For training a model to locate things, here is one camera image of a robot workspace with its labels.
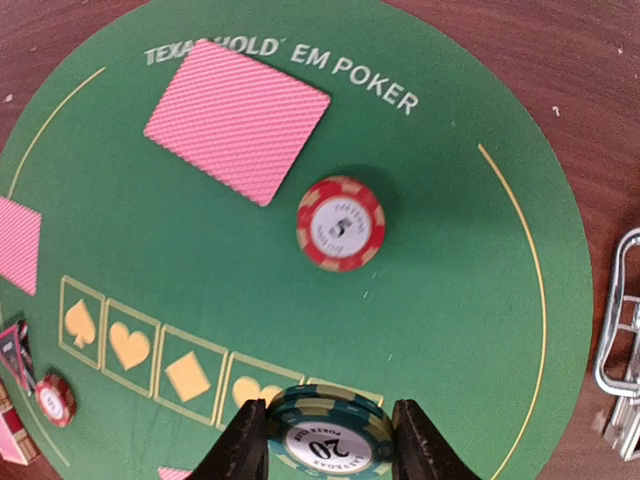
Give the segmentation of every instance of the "heart symbol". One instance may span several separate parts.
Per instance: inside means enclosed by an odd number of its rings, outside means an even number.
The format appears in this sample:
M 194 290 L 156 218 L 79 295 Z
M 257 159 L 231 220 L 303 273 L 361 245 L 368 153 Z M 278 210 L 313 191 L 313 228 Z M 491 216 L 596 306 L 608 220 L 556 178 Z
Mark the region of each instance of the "heart symbol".
M 91 345 L 96 340 L 96 324 L 84 303 L 80 300 L 71 307 L 64 316 L 67 332 L 76 337 L 73 344 L 78 348 Z
M 282 389 L 275 385 L 269 385 L 268 387 L 260 389 L 260 384 L 254 378 L 240 377 L 236 380 L 236 383 L 233 384 L 233 400 L 238 407 L 242 407 L 247 400 L 262 398 L 268 407 L 273 397 L 281 391 Z
M 109 330 L 109 341 L 125 372 L 140 365 L 149 356 L 149 339 L 142 332 L 133 332 L 124 323 L 116 322 Z

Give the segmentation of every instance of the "yellow diamond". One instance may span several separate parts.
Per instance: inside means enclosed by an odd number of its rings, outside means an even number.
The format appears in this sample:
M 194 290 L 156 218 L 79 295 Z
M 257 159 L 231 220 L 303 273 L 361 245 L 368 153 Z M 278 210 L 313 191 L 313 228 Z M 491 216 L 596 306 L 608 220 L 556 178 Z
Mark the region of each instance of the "yellow diamond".
M 182 403 L 199 397 L 211 388 L 209 379 L 193 352 L 173 362 L 165 372 Z

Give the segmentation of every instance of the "yellow line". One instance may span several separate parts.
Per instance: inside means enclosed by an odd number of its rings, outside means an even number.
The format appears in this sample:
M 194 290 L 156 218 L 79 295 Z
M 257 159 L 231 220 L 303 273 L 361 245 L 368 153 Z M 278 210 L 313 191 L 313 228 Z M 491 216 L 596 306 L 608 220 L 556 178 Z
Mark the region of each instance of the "yellow line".
M 80 85 L 78 85 L 76 88 L 74 88 L 73 91 L 69 95 L 67 95 L 67 97 L 64 100 L 62 100 L 62 102 L 60 102 L 60 105 L 58 105 L 56 107 L 56 109 L 53 112 L 51 112 L 51 115 L 49 115 L 49 118 L 47 118 L 47 120 L 42 124 L 42 126 L 40 127 L 40 130 L 38 130 L 38 133 L 36 133 L 36 136 L 33 137 L 33 140 L 31 140 L 31 144 L 29 145 L 29 148 L 27 148 L 27 151 L 24 152 L 24 155 L 22 156 L 22 159 L 20 160 L 20 164 L 18 165 L 18 169 L 16 170 L 16 173 L 13 176 L 13 181 L 11 182 L 11 186 L 9 187 L 9 193 L 7 193 L 7 198 L 11 198 L 13 196 L 13 192 L 14 192 L 14 190 L 16 188 L 16 184 L 18 183 L 18 177 L 20 176 L 20 173 L 22 172 L 22 167 L 24 166 L 25 162 L 27 161 L 27 157 L 31 153 L 31 150 L 35 146 L 36 142 L 38 141 L 38 139 L 40 138 L 42 133 L 46 130 L 46 128 L 51 123 L 51 120 L 53 120 L 53 117 L 55 117 L 58 114 L 58 112 L 60 110 L 62 110 L 62 107 L 64 107 L 67 104 L 67 102 L 73 98 L 73 96 L 76 93 L 78 93 L 80 90 L 82 90 L 91 80 L 93 80 L 98 75 L 100 75 L 102 72 L 104 72 L 104 70 L 106 68 L 107 67 L 102 67 L 100 70 L 98 70 L 96 73 L 91 75 L 89 78 L 87 78 Z
M 536 403 L 538 403 L 538 396 L 540 395 L 540 385 L 542 384 L 542 377 L 544 376 L 544 366 L 545 366 L 545 361 L 547 357 L 547 300 L 546 300 L 546 295 L 544 290 L 544 281 L 542 279 L 542 269 L 540 268 L 540 260 L 538 258 L 538 251 L 536 250 L 536 245 L 533 241 L 533 235 L 531 235 L 529 224 L 527 223 L 527 219 L 525 218 L 524 213 L 522 212 L 522 208 L 520 208 L 518 199 L 513 194 L 513 190 L 511 190 L 511 187 L 509 186 L 509 182 L 507 182 L 507 180 L 504 178 L 504 175 L 502 175 L 502 172 L 500 171 L 496 163 L 491 158 L 491 155 L 489 155 L 489 153 L 485 150 L 485 148 L 482 146 L 481 143 L 478 144 L 478 150 L 480 150 L 480 153 L 482 153 L 482 156 L 484 156 L 487 163 L 489 163 L 489 165 L 497 175 L 498 179 L 500 180 L 500 183 L 502 183 L 502 186 L 506 190 L 507 195 L 509 195 L 509 198 L 511 199 L 511 203 L 513 204 L 513 207 L 516 209 L 516 212 L 518 213 L 518 217 L 520 217 L 520 223 L 522 223 L 522 228 L 524 228 L 524 233 L 527 235 L 529 248 L 531 248 L 531 255 L 533 256 L 533 263 L 535 264 L 535 267 L 536 267 L 536 274 L 538 275 L 538 285 L 540 287 L 540 301 L 542 303 L 542 356 L 540 357 L 540 368 L 538 369 L 538 380 L 536 381 L 536 389 L 533 392 L 533 398 L 531 399 L 531 405 L 529 406 L 529 411 L 527 412 L 527 416 L 524 419 L 522 428 L 520 429 L 520 432 L 516 437 L 516 441 L 511 447 L 511 450 L 509 450 L 509 453 L 507 454 L 506 458 L 502 461 L 502 464 L 500 465 L 500 467 L 498 467 L 498 470 L 496 471 L 496 473 L 494 473 L 493 476 L 491 477 L 491 480 L 495 480 L 505 469 L 505 467 L 507 466 L 507 463 L 509 463 L 509 460 L 511 460 L 511 457 L 513 457 L 513 454 L 515 453 L 516 448 L 518 448 L 518 445 L 522 440 L 524 432 L 527 430 L 527 427 L 529 426 L 529 422 L 531 421 L 533 411 L 536 408 Z
M 67 95 L 66 98 L 64 100 L 62 100 L 62 102 L 60 102 L 60 104 L 55 108 L 55 110 L 53 112 L 51 112 L 51 115 L 49 115 L 49 118 L 47 118 L 47 120 L 42 124 L 42 126 L 40 127 L 40 130 L 38 130 L 38 133 L 36 133 L 36 136 L 33 137 L 33 140 L 31 140 L 31 143 L 29 144 L 29 147 L 27 148 L 27 151 L 24 152 L 24 155 L 20 159 L 20 163 L 18 164 L 18 168 L 16 170 L 16 173 L 13 175 L 13 180 L 11 181 L 11 186 L 9 187 L 9 192 L 7 193 L 7 198 L 11 198 L 13 196 L 13 192 L 16 189 L 16 184 L 18 183 L 18 178 L 20 177 L 20 173 L 22 172 L 22 167 L 24 166 L 25 162 L 27 161 L 27 158 L 29 157 L 29 154 L 31 153 L 31 150 L 33 150 L 33 147 L 35 146 L 36 142 L 38 141 L 38 139 L 40 138 L 42 133 L 46 130 L 46 128 L 49 126 L 49 124 L 51 123 L 51 120 L 53 120 L 53 118 L 58 114 L 58 112 L 60 110 L 62 110 L 62 107 L 64 107 L 67 104 L 67 102 L 73 98 L 73 96 L 76 93 L 78 93 L 80 90 L 82 90 L 89 82 L 91 82 L 91 80 L 93 80 L 98 75 L 100 75 L 102 72 L 104 72 L 105 68 L 106 67 L 102 67 L 100 70 L 95 72 L 93 75 L 91 75 L 89 78 L 87 78 L 80 85 L 78 85 L 76 88 L 74 88 L 71 91 L 71 93 L 69 95 Z M 27 408 L 29 409 L 29 413 L 31 413 L 31 416 L 33 417 L 33 421 L 36 422 L 36 425 L 38 426 L 38 429 L 40 430 L 40 433 L 42 433 L 42 436 L 49 443 L 49 445 L 51 446 L 53 451 L 56 453 L 56 455 L 58 455 L 58 457 L 60 457 L 60 460 L 62 460 L 62 463 L 64 463 L 65 466 L 68 467 L 70 465 L 69 464 L 69 460 L 67 460 L 67 458 L 62 454 L 60 449 L 53 442 L 53 439 L 49 436 L 47 431 L 44 429 L 44 426 L 42 425 L 42 422 L 40 422 L 40 419 L 36 416 L 36 413 L 33 411 L 33 407 L 29 403 L 29 400 L 27 399 L 27 396 L 22 391 L 22 389 L 20 389 L 20 395 L 22 395 L 22 399 L 24 400 L 24 403 L 27 405 Z
M 62 460 L 62 463 L 64 463 L 65 467 L 68 467 L 69 465 L 71 465 L 69 463 L 69 460 L 67 460 L 67 457 L 65 457 L 62 454 L 58 446 L 55 443 L 53 443 L 53 440 L 51 439 L 47 431 L 44 429 L 44 427 L 42 426 L 42 422 L 40 422 L 40 419 L 36 416 L 36 412 L 33 411 L 33 407 L 29 403 L 29 399 L 27 398 L 27 396 L 22 391 L 22 388 L 20 388 L 19 390 L 20 390 L 20 395 L 22 395 L 22 399 L 24 400 L 24 403 L 27 405 L 27 408 L 29 409 L 29 413 L 31 413 L 31 416 L 33 417 L 33 421 L 36 422 L 36 425 L 40 429 L 40 433 L 42 433 L 42 435 L 47 440 L 47 442 L 49 442 L 49 446 L 51 446 L 53 451 L 56 452 L 56 455 L 60 457 L 60 460 Z

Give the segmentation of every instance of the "poker table mat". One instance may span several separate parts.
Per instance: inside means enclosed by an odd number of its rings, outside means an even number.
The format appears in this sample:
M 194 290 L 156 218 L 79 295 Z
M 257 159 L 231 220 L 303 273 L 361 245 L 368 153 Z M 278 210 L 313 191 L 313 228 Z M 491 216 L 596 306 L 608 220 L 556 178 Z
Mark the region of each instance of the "poker table mat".
M 142 134 L 200 38 L 331 96 L 265 208 Z M 353 67 L 334 72 L 342 58 Z M 403 94 L 353 81 L 357 66 Z M 368 185 L 387 217 L 379 254 L 349 273 L 296 240 L 300 199 L 334 174 Z M 43 215 L 37 294 L 2 280 L 0 302 L 5 321 L 28 319 L 37 378 L 61 372 L 75 391 L 58 429 L 8 382 L 67 480 L 191 470 L 242 401 L 298 383 L 389 413 L 417 400 L 487 479 L 534 478 L 571 416 L 592 288 L 563 171 L 478 60 L 382 3 L 152 1 L 51 74 L 4 149 L 0 194 Z M 304 477 L 270 463 L 271 478 Z

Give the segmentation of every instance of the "wooden table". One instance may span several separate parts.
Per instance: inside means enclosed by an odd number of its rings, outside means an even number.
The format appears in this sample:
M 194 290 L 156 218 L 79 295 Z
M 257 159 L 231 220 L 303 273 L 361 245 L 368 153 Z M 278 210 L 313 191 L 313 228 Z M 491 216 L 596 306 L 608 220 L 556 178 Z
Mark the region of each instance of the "wooden table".
M 31 96 L 69 53 L 143 3 L 0 0 L 0 145 Z M 477 56 L 515 93 L 549 139 L 577 198 L 589 242 L 595 289 L 593 358 L 614 246 L 640 224 L 640 8 L 634 0 L 389 3 Z M 638 290 L 640 274 L 631 282 L 630 288 Z M 628 345 L 614 349 L 614 367 L 622 368 Z M 597 431 L 598 417 L 608 415 L 612 405 L 595 385 L 589 365 L 573 419 L 540 478 L 638 477 L 637 462 L 624 464 Z M 28 468 L 0 462 L 0 477 L 58 478 L 43 458 Z

